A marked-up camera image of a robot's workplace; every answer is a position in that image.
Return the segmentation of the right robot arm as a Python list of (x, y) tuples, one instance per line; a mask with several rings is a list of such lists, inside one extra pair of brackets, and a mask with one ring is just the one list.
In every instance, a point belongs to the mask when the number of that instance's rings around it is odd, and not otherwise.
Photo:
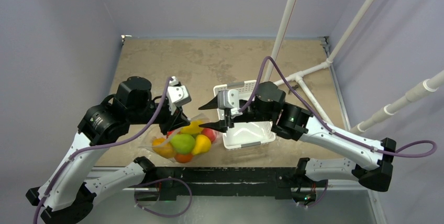
[(219, 109), (224, 112), (217, 122), (202, 124), (226, 133), (236, 124), (270, 122), (276, 136), (311, 143), (342, 155), (341, 159), (319, 160), (301, 158), (294, 171), (297, 184), (323, 180), (357, 181), (367, 189), (387, 192), (393, 173), (396, 142), (390, 138), (366, 140), (343, 129), (330, 126), (313, 113), (285, 101), (286, 93), (272, 82), (264, 82), (252, 92), (253, 100), (245, 110), (246, 100), (239, 99), (235, 89), (224, 90), (200, 107), (200, 110)]

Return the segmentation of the orange toy fruit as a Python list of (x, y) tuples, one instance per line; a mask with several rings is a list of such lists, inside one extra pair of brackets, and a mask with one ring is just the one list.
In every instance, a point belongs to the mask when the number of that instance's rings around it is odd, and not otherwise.
[(174, 159), (175, 159), (178, 163), (182, 163), (182, 164), (184, 164), (184, 163), (191, 162), (192, 159), (193, 159), (193, 157), (194, 157), (194, 156), (193, 156), (193, 154), (191, 154), (191, 153), (189, 153), (189, 154), (180, 154), (180, 153), (178, 153), (178, 154), (175, 155)]

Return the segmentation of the orange-yellow potato toy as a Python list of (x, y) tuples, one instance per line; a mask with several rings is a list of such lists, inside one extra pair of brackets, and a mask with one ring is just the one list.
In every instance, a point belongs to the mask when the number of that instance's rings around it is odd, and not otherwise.
[(166, 141), (165, 138), (154, 139), (152, 141), (152, 150), (166, 159), (171, 159), (176, 155), (174, 147), (170, 142)]

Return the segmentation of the clear zip top bag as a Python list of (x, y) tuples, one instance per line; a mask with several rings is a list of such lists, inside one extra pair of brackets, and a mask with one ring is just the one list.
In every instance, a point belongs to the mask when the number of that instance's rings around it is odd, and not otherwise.
[(209, 122), (205, 114), (189, 119), (190, 124), (166, 134), (151, 129), (139, 148), (175, 163), (188, 163), (206, 155), (221, 140), (221, 133), (200, 125)]

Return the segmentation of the yellow mango toy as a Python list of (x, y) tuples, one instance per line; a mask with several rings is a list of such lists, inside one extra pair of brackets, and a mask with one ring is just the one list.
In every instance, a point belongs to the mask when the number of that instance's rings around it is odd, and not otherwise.
[(201, 120), (193, 120), (193, 121), (191, 121), (190, 125), (183, 127), (180, 130), (180, 133), (188, 134), (188, 135), (200, 134), (203, 131), (203, 128), (200, 127), (200, 125), (203, 123), (204, 122)]

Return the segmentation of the red apple toy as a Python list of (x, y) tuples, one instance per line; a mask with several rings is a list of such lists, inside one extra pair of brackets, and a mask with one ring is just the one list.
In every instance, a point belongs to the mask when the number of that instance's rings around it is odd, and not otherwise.
[(201, 134), (205, 135), (211, 143), (214, 143), (218, 138), (218, 132), (209, 128), (204, 128)]

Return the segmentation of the yellow pear toy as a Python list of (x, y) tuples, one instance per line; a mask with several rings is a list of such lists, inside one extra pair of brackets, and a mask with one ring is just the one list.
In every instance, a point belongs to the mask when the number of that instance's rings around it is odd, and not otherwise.
[(193, 155), (198, 155), (202, 153), (206, 153), (211, 149), (212, 142), (205, 135), (197, 135), (195, 138), (195, 146), (191, 152)]

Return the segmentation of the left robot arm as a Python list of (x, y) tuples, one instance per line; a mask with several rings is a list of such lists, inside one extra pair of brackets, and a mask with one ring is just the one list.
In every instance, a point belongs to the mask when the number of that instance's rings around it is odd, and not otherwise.
[(167, 133), (190, 124), (182, 109), (191, 101), (185, 85), (169, 77), (159, 97), (152, 97), (151, 88), (146, 78), (129, 77), (119, 84), (115, 94), (87, 110), (55, 172), (42, 186), (26, 193), (36, 207), (34, 223), (78, 223), (95, 205), (124, 188), (163, 182), (156, 166), (144, 156), (116, 172), (87, 179), (108, 149), (124, 144), (120, 137), (128, 133), (130, 126), (142, 125), (147, 130), (158, 125), (162, 133)]

